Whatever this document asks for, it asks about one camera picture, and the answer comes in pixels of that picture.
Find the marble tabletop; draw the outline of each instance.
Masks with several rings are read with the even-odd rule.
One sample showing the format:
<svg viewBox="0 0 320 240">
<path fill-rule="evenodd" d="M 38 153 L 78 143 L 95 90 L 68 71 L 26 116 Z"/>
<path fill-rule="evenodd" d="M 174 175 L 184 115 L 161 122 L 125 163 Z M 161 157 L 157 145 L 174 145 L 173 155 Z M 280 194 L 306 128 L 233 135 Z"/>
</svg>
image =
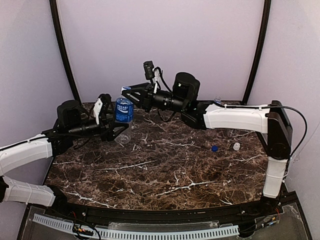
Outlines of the marble tabletop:
<svg viewBox="0 0 320 240">
<path fill-rule="evenodd" d="M 236 142 L 239 151 L 233 149 Z M 200 209 L 259 200 L 267 163 L 255 132 L 196 130 L 179 114 L 165 123 L 155 109 L 135 109 L 131 142 L 97 138 L 70 148 L 55 158 L 45 184 L 58 186 L 69 202 L 88 206 Z"/>
</svg>

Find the perforated white rail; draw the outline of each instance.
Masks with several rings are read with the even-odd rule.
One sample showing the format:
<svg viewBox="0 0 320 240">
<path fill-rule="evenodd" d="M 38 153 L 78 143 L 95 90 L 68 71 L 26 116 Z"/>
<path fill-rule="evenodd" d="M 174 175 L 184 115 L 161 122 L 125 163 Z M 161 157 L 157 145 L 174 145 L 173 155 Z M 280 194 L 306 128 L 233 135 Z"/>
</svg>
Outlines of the perforated white rail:
<svg viewBox="0 0 320 240">
<path fill-rule="evenodd" d="M 74 234 L 72 232 L 73 223 L 71 221 L 63 221 L 48 216 L 34 214 L 33 222 L 64 233 Z M 100 233 L 101 239 L 104 240 L 210 240 L 239 235 L 239 228 L 237 225 L 199 231 L 180 232 L 136 232 L 110 230 L 99 227 L 96 229 Z M 99 239 L 96 232 L 94 232 L 91 238 Z"/>
</svg>

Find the transparent bottle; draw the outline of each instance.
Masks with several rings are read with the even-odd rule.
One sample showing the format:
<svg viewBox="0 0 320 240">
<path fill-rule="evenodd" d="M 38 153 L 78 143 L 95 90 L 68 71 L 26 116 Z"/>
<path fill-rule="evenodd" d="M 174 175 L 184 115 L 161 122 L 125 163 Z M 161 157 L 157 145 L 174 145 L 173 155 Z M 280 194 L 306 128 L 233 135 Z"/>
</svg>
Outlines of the transparent bottle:
<svg viewBox="0 0 320 240">
<path fill-rule="evenodd" d="M 122 90 L 131 89 L 128 86 L 123 86 Z M 127 144 L 131 140 L 131 127 L 134 118 L 134 104 L 124 96 L 120 96 L 115 101 L 115 121 L 117 123 L 129 124 L 129 127 L 124 130 L 115 141 L 119 144 Z"/>
</svg>

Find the robotic arm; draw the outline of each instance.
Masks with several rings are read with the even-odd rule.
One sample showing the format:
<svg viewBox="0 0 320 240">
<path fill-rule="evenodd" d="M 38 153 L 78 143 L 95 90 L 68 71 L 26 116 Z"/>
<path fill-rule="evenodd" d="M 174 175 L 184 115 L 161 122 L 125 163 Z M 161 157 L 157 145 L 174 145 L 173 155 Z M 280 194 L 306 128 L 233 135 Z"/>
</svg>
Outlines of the robotic arm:
<svg viewBox="0 0 320 240">
<path fill-rule="evenodd" d="M 181 120 L 194 129 L 241 129 L 267 134 L 267 143 L 260 137 L 266 154 L 266 171 L 263 196 L 275 199 L 279 195 L 281 184 L 287 170 L 292 149 L 292 126 L 279 101 L 270 105 L 241 106 L 222 105 L 215 101 L 198 101 L 200 82 L 189 73 L 179 72 L 172 91 L 158 89 L 153 83 L 159 68 L 152 61 L 144 63 L 145 76 L 151 83 L 130 86 L 122 95 L 137 107 L 149 112 L 152 107 L 181 113 Z"/>
<path fill-rule="evenodd" d="M 126 123 L 115 122 L 109 94 L 101 94 L 92 111 L 94 119 L 90 118 L 91 112 L 87 112 L 78 101 L 66 101 L 57 108 L 58 118 L 53 129 L 0 148 L 0 202 L 52 206 L 59 194 L 56 187 L 17 181 L 5 176 L 6 173 L 33 161 L 63 154 L 76 139 L 100 137 L 102 141 L 113 141 L 128 128 Z"/>
</svg>

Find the bottle label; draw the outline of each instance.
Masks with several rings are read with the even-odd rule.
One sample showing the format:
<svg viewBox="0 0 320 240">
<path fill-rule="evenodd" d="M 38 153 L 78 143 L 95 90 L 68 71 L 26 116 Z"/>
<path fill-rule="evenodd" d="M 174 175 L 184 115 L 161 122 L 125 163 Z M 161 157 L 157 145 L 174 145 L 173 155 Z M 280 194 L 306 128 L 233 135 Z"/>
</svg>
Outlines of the bottle label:
<svg viewBox="0 0 320 240">
<path fill-rule="evenodd" d="M 129 123 L 134 117 L 134 105 L 122 105 L 115 103 L 115 120 L 121 123 Z"/>
</svg>

